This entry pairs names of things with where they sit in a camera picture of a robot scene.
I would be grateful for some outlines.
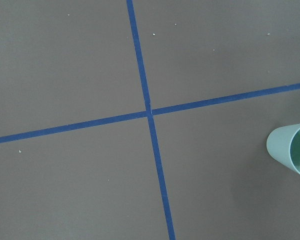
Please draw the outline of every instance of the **blue line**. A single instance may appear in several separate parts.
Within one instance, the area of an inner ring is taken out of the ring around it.
[[[72,131],[77,129],[84,129],[84,128],[90,128],[99,125],[117,123],[117,122],[132,120],[132,119],[145,118],[146,116],[147,114],[145,111],[140,111],[140,112],[129,113],[125,115],[106,117],[102,119],[84,121],[84,122],[73,123],[69,125],[63,125],[63,126],[56,126],[56,127],[51,127],[51,128],[46,128],[46,129],[41,129],[36,131],[28,131],[24,133],[9,135],[9,136],[1,136],[0,144],[21,140],[21,139],[29,139],[29,138],[50,135],[50,134],[57,134],[57,133],[62,133],[62,132],[67,132],[67,131]]]
[[[132,32],[132,37],[133,37],[136,60],[138,63],[138,68],[139,68],[141,87],[142,87],[142,92],[143,92],[146,115],[147,115],[148,124],[149,124],[156,172],[158,175],[161,198],[162,198],[163,209],[164,209],[164,214],[165,214],[165,221],[166,221],[166,225],[167,225],[169,239],[175,240],[176,239],[175,230],[174,230],[174,225],[173,225],[173,221],[172,221],[170,204],[169,204],[167,187],[166,187],[166,181],[165,181],[165,176],[164,176],[164,170],[163,170],[161,156],[160,156],[156,125],[155,125],[155,120],[154,120],[154,116],[152,114],[152,109],[151,109],[150,93],[149,93],[149,88],[148,88],[148,83],[147,83],[144,60],[142,57],[142,51],[141,51],[141,45],[140,45],[140,40],[139,40],[139,34],[138,34],[138,28],[137,28],[137,22],[136,22],[133,1],[126,0],[126,5],[127,5],[129,19],[130,19],[131,32]]]
[[[215,104],[223,104],[223,103],[228,103],[228,102],[233,102],[233,101],[238,101],[243,99],[250,99],[250,98],[255,98],[255,97],[260,97],[265,95],[294,91],[298,89],[300,89],[300,83],[286,85],[286,86],[278,86],[278,87],[273,87],[273,88],[268,88],[268,89],[263,89],[258,91],[250,91],[250,92],[245,92],[245,93],[240,93],[240,94],[235,94],[230,96],[223,96],[223,97],[218,97],[218,98],[213,98],[208,100],[195,101],[195,102],[189,102],[189,103],[184,103],[184,104],[179,104],[174,106],[157,108],[152,110],[152,114],[153,115],[167,114],[167,113],[178,112],[178,111],[183,111],[188,109],[195,109],[195,108],[200,108],[200,107],[205,107],[205,106],[210,106]]]

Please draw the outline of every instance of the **gray surface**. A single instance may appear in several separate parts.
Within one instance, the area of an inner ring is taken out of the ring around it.
[[[0,240],[167,240],[155,166],[146,119],[0,144]]]
[[[134,8],[154,108],[300,83],[300,0]]]
[[[266,149],[300,90],[155,117],[177,240],[300,240],[300,176]]]
[[[143,110],[125,1],[0,0],[0,136]]]

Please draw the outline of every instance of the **cup rim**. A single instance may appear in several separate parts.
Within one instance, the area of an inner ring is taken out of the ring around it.
[[[300,174],[300,171],[296,168],[294,162],[292,161],[292,158],[291,158],[291,145],[292,145],[292,142],[296,136],[296,134],[300,131],[300,127],[294,132],[294,134],[292,135],[291,139],[290,139],[290,142],[289,142],[289,159],[290,159],[290,162],[291,162],[291,165],[293,167],[293,169],[298,173]]]

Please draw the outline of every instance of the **light green cup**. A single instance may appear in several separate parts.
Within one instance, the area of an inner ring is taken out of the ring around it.
[[[300,124],[273,130],[266,140],[266,148],[271,157],[300,174]]]

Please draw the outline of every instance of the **cup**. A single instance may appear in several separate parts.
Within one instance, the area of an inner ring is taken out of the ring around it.
[[[271,157],[300,174],[300,124],[273,130],[266,140],[266,148]]]

